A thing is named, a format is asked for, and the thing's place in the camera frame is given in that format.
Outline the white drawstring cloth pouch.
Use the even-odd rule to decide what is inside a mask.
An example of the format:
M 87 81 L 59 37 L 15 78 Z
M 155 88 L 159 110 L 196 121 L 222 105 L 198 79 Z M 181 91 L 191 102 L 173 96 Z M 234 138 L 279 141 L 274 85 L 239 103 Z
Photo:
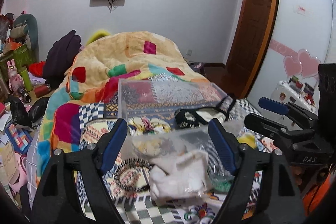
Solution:
M 181 156 L 156 157 L 150 161 L 150 197 L 152 200 L 176 200 L 201 196 L 212 189 L 207 173 L 209 155 L 195 149 Z

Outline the red thermos bottle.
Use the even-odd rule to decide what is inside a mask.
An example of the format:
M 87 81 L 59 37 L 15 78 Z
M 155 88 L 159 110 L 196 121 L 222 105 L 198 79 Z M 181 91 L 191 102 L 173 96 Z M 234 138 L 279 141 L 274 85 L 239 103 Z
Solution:
M 34 88 L 34 93 L 37 98 L 41 98 L 51 91 L 51 87 L 49 84 L 39 85 Z

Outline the patterned patchwork bed cover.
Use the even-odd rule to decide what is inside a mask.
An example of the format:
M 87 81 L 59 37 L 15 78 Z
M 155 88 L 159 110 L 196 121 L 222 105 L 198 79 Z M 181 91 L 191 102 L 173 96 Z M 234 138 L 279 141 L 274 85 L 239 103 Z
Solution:
M 80 131 L 77 142 L 73 142 L 74 148 L 66 147 L 66 144 L 57 144 L 56 148 L 64 148 L 66 152 L 82 150 L 88 143 L 96 143 L 105 132 L 109 132 L 115 119 L 107 118 L 102 114 L 103 103 L 92 103 L 79 106 L 77 104 L 63 104 L 58 108 L 74 106 L 79 111 Z M 248 130 L 243 122 L 247 114 L 261 115 L 246 99 L 236 100 L 229 113 L 229 121 L 224 122 L 223 127 L 237 137 L 239 143 L 248 143 L 258 151 L 270 153 L 277 149 L 273 140 L 264 137 L 254 131 Z M 123 152 L 119 152 L 117 159 L 112 164 L 112 169 L 103 176 L 103 183 L 112 201 L 129 203 L 140 202 L 140 198 L 149 201 L 163 201 L 167 199 L 185 199 L 204 196 L 205 192 L 218 188 L 219 192 L 227 192 L 228 189 L 220 189 L 223 183 L 214 182 L 213 177 L 220 181 L 230 181 L 226 178 L 231 175 L 228 167 L 223 167 L 218 153 L 205 129 L 193 128 L 193 131 L 174 131 L 175 121 L 168 122 L 165 118 L 154 117 L 150 114 L 135 114 L 135 118 L 127 118 L 129 135 L 123 144 Z M 144 133 L 145 120 L 153 126 L 156 132 Z M 42 178 L 42 169 L 45 169 L 51 157 L 51 133 L 52 126 L 56 125 L 56 118 L 46 118 L 42 122 L 41 132 L 35 134 L 37 144 L 35 148 L 29 148 L 28 163 L 37 167 L 31 170 L 27 165 L 29 175 L 28 192 L 30 205 L 37 192 L 38 181 Z M 117 186 L 115 173 L 120 168 L 120 183 L 128 186 L 129 190 Z M 176 182 L 180 189 L 174 190 L 173 186 L 167 186 L 167 182 Z

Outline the dark purple jacket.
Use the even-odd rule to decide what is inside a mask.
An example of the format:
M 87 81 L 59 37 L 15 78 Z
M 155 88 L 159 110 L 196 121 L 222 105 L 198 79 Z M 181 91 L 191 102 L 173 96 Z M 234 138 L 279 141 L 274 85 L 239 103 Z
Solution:
M 43 66 L 42 77 L 51 89 L 57 89 L 64 79 L 64 73 L 71 67 L 80 52 L 81 38 L 75 30 L 54 42 Z

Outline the colourful patchwork fleece blanket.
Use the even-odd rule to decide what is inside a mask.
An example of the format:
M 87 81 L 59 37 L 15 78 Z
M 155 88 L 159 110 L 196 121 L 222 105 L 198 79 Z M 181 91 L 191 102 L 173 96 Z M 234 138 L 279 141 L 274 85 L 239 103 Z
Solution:
M 62 137 L 54 133 L 55 112 L 60 106 L 107 101 L 117 91 L 119 79 L 145 80 L 161 73 L 192 83 L 207 82 L 189 67 L 175 42 L 159 34 L 122 32 L 85 46 L 49 99 L 39 133 L 37 178 L 41 178 L 52 150 L 60 147 L 73 152 L 78 148 L 70 134 Z

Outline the black tracker box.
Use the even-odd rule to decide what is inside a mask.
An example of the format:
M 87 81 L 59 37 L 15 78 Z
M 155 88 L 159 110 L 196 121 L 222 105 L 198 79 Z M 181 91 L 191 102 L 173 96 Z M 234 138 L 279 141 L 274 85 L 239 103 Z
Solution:
M 318 119 L 326 125 L 335 120 L 335 71 L 335 63 L 319 64 L 318 66 L 318 90 L 320 93 Z

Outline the green knitted cloth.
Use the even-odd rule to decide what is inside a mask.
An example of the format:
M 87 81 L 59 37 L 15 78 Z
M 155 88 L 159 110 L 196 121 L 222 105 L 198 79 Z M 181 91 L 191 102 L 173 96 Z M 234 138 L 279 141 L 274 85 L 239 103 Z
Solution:
M 214 175 L 210 177 L 213 189 L 220 193 L 228 193 L 234 181 L 233 176 Z

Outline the green bottle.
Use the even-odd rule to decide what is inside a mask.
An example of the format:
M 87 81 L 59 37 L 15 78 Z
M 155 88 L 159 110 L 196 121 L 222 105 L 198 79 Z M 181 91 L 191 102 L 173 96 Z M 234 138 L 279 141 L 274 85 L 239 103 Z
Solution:
M 19 74 L 21 75 L 25 88 L 28 92 L 33 90 L 33 85 L 31 83 L 30 77 L 29 77 L 29 72 L 26 67 L 21 67 L 19 70 Z

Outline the brown wooden door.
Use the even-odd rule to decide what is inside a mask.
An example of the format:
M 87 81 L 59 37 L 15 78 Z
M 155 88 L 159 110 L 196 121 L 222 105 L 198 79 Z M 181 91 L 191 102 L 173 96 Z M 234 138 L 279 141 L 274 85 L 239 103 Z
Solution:
M 252 88 L 273 30 L 278 0 L 242 0 L 222 78 L 223 89 L 244 98 Z

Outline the green box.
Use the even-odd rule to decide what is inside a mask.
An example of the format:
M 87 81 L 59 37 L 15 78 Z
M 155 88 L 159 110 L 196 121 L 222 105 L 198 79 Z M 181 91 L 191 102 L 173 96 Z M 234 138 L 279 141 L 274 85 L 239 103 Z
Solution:
M 15 66 L 20 69 L 22 66 L 28 66 L 37 61 L 34 51 L 30 51 L 26 44 L 23 44 L 16 50 L 7 52 L 1 56 L 1 72 L 3 77 L 7 77 L 7 61 L 14 59 Z

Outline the green dinosaur plush toy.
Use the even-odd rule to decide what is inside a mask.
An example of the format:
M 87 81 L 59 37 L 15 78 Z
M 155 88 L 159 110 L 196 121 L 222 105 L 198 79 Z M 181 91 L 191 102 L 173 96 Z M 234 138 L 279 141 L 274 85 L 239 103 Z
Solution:
M 33 52 L 38 47 L 38 23 L 32 14 L 21 14 L 13 22 L 10 31 L 13 39 L 25 39 L 28 49 Z

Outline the white wardrobe with hearts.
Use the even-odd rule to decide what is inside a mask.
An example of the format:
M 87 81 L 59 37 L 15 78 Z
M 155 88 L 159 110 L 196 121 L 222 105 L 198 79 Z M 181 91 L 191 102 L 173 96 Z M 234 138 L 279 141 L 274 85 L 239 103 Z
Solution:
M 279 82 L 295 76 L 303 84 L 317 86 L 318 66 L 329 49 L 333 15 L 333 0 L 278 0 L 269 47 L 248 96 L 263 116 L 279 117 L 258 105 L 260 98 L 271 98 Z

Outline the white suitcase with stickers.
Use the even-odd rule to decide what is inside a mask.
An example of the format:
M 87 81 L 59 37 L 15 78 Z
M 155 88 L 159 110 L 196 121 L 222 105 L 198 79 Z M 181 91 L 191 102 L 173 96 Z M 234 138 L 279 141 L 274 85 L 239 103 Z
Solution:
M 313 113 L 316 113 L 316 104 L 313 98 L 315 90 L 308 83 L 302 83 L 293 77 L 288 81 L 280 81 L 271 94 L 271 99 L 282 103 L 295 103 Z

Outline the pink bunny plush toy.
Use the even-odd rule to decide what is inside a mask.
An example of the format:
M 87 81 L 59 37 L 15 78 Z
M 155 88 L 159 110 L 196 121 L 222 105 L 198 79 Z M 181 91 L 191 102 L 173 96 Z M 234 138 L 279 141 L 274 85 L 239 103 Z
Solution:
M 24 88 L 25 85 L 21 75 L 18 73 L 18 69 L 15 65 L 15 60 L 11 59 L 10 61 L 7 61 L 7 67 L 8 67 L 7 74 L 9 77 L 9 88 L 14 94 L 18 95 L 21 88 Z

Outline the clear plastic storage bin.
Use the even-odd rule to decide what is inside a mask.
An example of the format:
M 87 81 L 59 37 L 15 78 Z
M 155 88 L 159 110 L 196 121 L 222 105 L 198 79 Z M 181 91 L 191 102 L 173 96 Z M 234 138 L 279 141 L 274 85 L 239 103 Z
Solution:
M 214 83 L 173 80 L 122 80 L 118 85 L 118 117 L 127 121 L 131 136 L 156 135 L 180 130 L 178 109 L 214 107 L 226 95 Z M 231 99 L 224 102 L 227 110 Z

